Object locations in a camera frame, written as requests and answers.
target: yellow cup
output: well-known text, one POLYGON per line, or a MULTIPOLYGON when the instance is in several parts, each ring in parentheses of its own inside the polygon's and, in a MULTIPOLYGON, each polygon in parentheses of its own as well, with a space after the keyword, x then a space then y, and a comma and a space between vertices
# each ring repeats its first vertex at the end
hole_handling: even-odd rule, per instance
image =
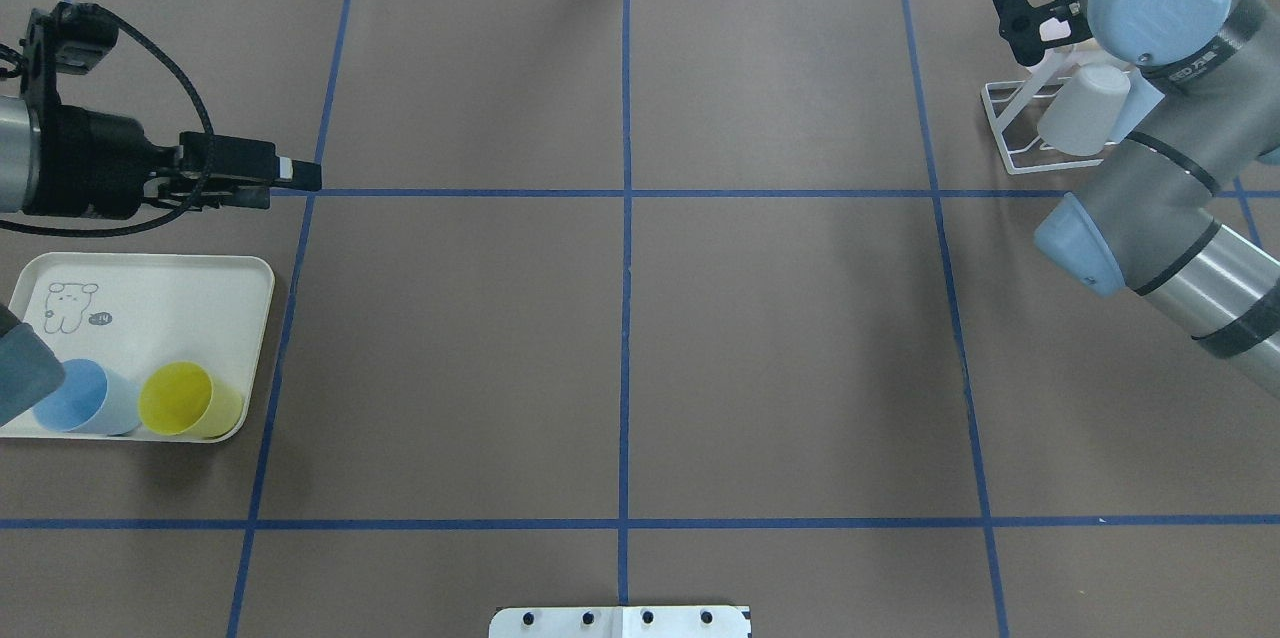
POLYGON ((195 363, 170 363, 151 374, 138 415, 152 433, 216 438, 236 428, 244 398, 195 363))

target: cartoon bear drawing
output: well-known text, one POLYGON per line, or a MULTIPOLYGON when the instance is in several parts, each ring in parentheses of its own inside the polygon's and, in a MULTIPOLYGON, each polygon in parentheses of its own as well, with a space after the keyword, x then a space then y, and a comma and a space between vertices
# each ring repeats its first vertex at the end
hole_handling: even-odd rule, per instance
POLYGON ((74 333, 81 327, 97 283, 50 283, 45 297, 45 333, 74 333))

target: printed logo on tray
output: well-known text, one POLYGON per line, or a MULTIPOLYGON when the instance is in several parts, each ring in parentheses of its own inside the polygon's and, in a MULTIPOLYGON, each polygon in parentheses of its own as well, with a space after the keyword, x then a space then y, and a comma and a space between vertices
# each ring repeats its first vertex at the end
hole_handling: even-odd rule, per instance
POLYGON ((88 311, 97 293, 97 283, 50 283, 45 296, 45 333, 74 333, 86 322, 106 325, 110 313, 88 311))

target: light blue cup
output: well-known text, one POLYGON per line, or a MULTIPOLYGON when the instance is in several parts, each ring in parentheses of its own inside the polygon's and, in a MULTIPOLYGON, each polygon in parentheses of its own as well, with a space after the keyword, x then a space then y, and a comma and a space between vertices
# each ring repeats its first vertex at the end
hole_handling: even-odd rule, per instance
POLYGON ((63 363, 67 379, 36 404, 32 414, 47 430, 119 436, 137 428, 138 388, 97 363, 74 359, 63 363))

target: tray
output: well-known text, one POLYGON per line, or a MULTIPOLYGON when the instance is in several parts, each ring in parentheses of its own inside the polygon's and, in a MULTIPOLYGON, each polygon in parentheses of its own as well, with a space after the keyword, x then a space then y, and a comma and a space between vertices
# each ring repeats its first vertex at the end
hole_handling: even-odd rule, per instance
POLYGON ((157 436, 142 427, 124 436, 58 433, 41 428, 29 410, 0 425, 0 438, 230 438, 248 415, 274 288, 271 268, 251 256, 51 252, 32 260, 9 307, 60 360, 92 359, 140 386, 161 365, 191 360, 244 396, 244 406, 236 428, 218 438, 157 436), (47 310, 51 288, 77 300, 47 310))

